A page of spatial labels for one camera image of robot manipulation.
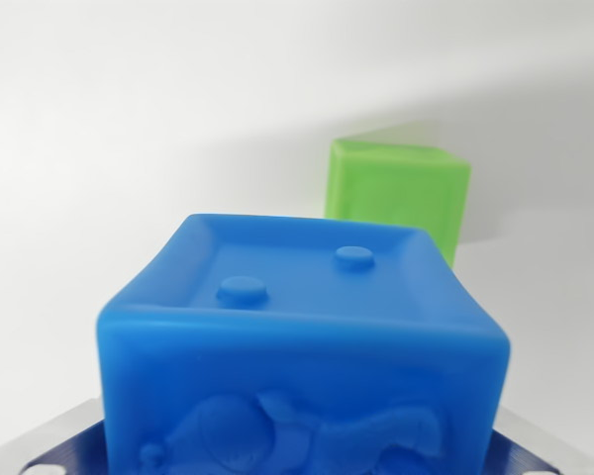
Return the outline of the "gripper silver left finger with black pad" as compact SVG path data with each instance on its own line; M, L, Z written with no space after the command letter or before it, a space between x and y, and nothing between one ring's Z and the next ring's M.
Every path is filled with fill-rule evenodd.
M34 458L103 420L100 398L73 409L0 445L0 474L19 474Z

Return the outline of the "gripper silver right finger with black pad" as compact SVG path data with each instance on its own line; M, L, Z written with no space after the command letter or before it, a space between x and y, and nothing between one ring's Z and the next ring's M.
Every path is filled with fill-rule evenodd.
M594 474L594 458L516 414L498 414L489 474Z

